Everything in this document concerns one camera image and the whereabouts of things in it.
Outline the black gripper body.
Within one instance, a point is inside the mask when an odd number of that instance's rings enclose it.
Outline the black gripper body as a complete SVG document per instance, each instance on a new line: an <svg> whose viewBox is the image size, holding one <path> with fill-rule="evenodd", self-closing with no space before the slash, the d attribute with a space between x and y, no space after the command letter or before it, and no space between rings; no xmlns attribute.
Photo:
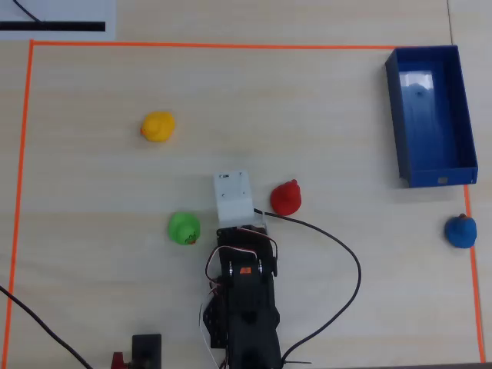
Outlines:
<svg viewBox="0 0 492 369"><path fill-rule="evenodd" d="M223 275L229 274L230 265L249 267L261 262L264 273L278 276L278 244L268 236L266 228L248 225L245 227L217 230L218 254Z"/></svg>

